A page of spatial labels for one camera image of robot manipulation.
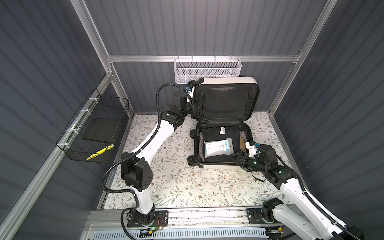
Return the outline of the tan shorts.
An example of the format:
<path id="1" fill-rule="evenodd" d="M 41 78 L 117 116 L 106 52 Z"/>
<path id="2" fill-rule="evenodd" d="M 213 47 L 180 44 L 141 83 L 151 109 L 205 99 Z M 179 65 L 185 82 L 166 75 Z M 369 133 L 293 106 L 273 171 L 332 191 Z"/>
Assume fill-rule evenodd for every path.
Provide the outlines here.
<path id="1" fill-rule="evenodd" d="M 246 139 L 242 136 L 240 136 L 240 150 L 244 153 L 247 152 L 247 149 L 246 149 Z"/>

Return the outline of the white packet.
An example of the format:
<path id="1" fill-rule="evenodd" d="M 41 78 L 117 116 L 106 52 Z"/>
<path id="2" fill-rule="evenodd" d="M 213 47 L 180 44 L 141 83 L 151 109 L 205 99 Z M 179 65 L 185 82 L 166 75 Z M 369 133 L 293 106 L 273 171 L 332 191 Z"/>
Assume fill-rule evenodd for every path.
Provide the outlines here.
<path id="1" fill-rule="evenodd" d="M 231 138 L 220 141 L 204 142 L 205 145 L 205 158 L 219 156 L 219 155 L 231 155 L 234 153 L 233 142 Z"/>

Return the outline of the black t-shirt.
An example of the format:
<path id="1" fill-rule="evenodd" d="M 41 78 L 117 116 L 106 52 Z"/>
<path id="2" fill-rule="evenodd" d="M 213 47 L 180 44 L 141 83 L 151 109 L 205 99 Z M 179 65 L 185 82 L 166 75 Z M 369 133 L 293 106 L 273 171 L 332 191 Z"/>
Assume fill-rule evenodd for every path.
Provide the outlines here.
<path id="1" fill-rule="evenodd" d="M 239 152 L 240 148 L 240 128 L 239 126 L 203 128 L 201 130 L 203 139 L 206 142 L 222 141 L 232 139 L 234 152 Z"/>

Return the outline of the white hard-shell suitcase black lining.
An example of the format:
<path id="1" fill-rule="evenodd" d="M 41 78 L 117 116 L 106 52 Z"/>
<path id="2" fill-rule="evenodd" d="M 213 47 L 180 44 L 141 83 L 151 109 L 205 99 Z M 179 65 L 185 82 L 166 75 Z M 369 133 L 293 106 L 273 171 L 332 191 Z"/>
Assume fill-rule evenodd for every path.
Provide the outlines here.
<path id="1" fill-rule="evenodd" d="M 194 149 L 188 157 L 188 165 L 200 168 L 236 168 L 234 162 L 209 164 L 202 162 L 198 154 L 199 135 L 203 128 L 239 126 L 240 131 L 250 133 L 246 121 L 250 119 L 260 95 L 260 87 L 253 77 L 201 78 L 190 81 L 194 86 L 193 103 L 200 103 L 196 127 L 190 131 Z"/>

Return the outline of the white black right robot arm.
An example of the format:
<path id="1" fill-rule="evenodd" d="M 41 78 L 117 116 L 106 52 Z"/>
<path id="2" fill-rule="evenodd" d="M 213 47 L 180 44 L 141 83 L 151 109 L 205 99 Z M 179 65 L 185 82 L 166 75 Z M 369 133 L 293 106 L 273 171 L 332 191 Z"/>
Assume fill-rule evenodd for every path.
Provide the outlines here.
<path id="1" fill-rule="evenodd" d="M 289 167 L 270 145 L 252 145 L 250 152 L 230 155 L 246 172 L 260 172 L 305 215 L 294 213 L 283 201 L 273 198 L 261 210 L 266 223 L 279 222 L 304 240 L 363 240 L 363 232 L 348 226 L 322 205 L 304 186 L 301 176 Z"/>

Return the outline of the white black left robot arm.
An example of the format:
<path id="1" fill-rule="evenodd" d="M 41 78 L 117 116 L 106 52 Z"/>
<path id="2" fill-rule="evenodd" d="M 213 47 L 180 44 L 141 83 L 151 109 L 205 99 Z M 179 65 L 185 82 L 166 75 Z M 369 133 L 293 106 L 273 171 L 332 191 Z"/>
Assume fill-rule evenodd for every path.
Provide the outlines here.
<path id="1" fill-rule="evenodd" d="M 187 88 L 184 91 L 175 92 L 172 104 L 165 111 L 158 112 L 156 127 L 133 150 L 133 153 L 137 151 L 139 153 L 121 163 L 121 178 L 128 186 L 128 191 L 134 195 L 137 214 L 146 224 L 153 220 L 155 211 L 149 189 L 154 178 L 150 164 L 165 140 L 184 123 L 186 116 L 193 111 L 192 104 L 192 89 Z"/>

